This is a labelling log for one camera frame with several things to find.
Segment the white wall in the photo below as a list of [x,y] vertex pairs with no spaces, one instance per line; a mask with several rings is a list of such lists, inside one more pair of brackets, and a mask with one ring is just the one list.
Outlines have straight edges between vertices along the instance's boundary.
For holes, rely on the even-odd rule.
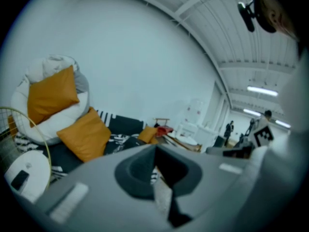
[[0,105],[9,105],[30,61],[48,54],[78,61],[92,106],[149,123],[167,117],[170,126],[191,98],[207,109],[217,77],[196,43],[143,2],[34,0],[1,55]]
[[[227,123],[230,123],[232,120],[234,121],[234,131],[231,133],[230,139],[233,139],[235,141],[239,141],[239,137],[240,135],[243,133],[246,133],[246,130],[248,129],[248,127],[250,126],[250,120],[251,120],[251,116],[247,116],[247,115],[242,115],[241,113],[238,112],[234,112],[231,111],[228,119],[227,119]],[[222,130],[220,131],[220,135],[223,136],[224,135],[224,131],[225,131],[225,126],[222,128]],[[285,128],[280,128],[279,126],[276,126],[274,124],[270,124],[269,125],[274,138],[278,138],[281,135],[285,135],[288,133],[288,130]]]

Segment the orange cushion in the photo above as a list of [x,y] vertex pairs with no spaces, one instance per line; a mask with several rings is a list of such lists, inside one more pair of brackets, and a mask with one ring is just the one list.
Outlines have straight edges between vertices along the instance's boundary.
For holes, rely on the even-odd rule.
[[159,141],[156,139],[156,137],[155,136],[153,136],[152,138],[151,138],[151,140],[150,140],[150,142],[149,142],[150,144],[152,144],[152,145],[156,145],[156,144],[158,144],[159,143]]
[[18,133],[18,129],[16,127],[16,124],[15,124],[15,121],[12,115],[8,116],[8,123],[9,123],[10,134],[14,138],[16,134]]
[[156,132],[157,128],[146,126],[146,128],[139,134],[138,139],[148,144]]
[[73,125],[57,132],[63,143],[84,162],[103,156],[111,134],[92,107]]
[[35,124],[47,120],[51,115],[79,102],[73,66],[70,66],[30,86],[28,117]]

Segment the black and white striped blanket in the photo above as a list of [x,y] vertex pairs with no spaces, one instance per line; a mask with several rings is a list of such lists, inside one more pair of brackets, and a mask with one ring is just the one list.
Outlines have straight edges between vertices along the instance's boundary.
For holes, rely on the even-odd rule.
[[115,121],[121,121],[121,120],[126,120],[126,122],[131,120],[131,123],[141,123],[141,127],[139,128],[140,131],[142,131],[143,129],[145,129],[147,123],[143,120],[137,120],[137,119],[133,119],[133,118],[129,118],[129,117],[123,117],[120,115],[117,115],[115,113],[109,113],[103,110],[99,110],[97,109],[96,112],[98,113],[98,115],[100,116],[101,120],[104,122],[104,124],[108,127],[111,128],[112,124]]
[[[113,153],[117,153],[121,151],[124,147],[124,143],[130,137],[138,137],[138,134],[133,134],[131,136],[123,135],[123,134],[112,134],[109,142],[115,143],[118,147],[113,151]],[[48,157],[46,147],[43,145],[37,145],[27,139],[21,133],[17,133],[14,138],[15,145],[17,149],[21,152],[27,152],[30,150],[36,150],[46,157]],[[49,151],[51,155],[51,183],[59,180],[68,175],[68,173],[74,170],[76,167],[81,165],[83,162],[80,161],[63,143],[58,145],[49,146]],[[154,168],[153,173],[151,175],[151,184],[154,184],[159,177],[159,173],[156,168]]]

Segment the wooden table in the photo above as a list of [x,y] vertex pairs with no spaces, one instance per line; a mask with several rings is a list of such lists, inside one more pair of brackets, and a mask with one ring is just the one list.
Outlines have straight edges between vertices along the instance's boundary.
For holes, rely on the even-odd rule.
[[234,146],[237,144],[237,142],[233,139],[229,139],[228,142],[227,142],[227,145],[226,145],[226,148],[234,148]]
[[184,148],[186,150],[190,150],[190,151],[193,151],[193,152],[200,152],[201,148],[202,148],[202,145],[189,145],[189,144],[186,144],[186,143],[179,141],[176,138],[173,138],[173,137],[170,137],[170,136],[167,136],[167,135],[163,135],[162,137],[157,138],[157,140],[159,141],[160,144],[166,144],[166,143],[170,142],[171,144],[175,145],[176,147]]

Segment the ceiling light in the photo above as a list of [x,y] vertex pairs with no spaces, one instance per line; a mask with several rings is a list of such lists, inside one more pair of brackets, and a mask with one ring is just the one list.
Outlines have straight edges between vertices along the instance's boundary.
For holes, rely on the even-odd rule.
[[284,126],[284,127],[286,127],[286,128],[291,128],[291,126],[290,126],[289,124],[284,123],[284,122],[282,122],[282,121],[280,121],[280,120],[276,120],[276,123],[277,123],[278,125]]
[[262,93],[262,94],[271,95],[271,96],[277,96],[278,95],[278,92],[276,92],[276,91],[261,88],[261,87],[248,86],[247,89],[249,91],[252,91],[252,92]]
[[248,114],[251,114],[251,115],[255,115],[255,116],[261,116],[261,114],[260,113],[258,113],[258,112],[256,112],[256,111],[251,111],[251,110],[249,110],[249,109],[244,109],[243,110],[245,113],[248,113]]

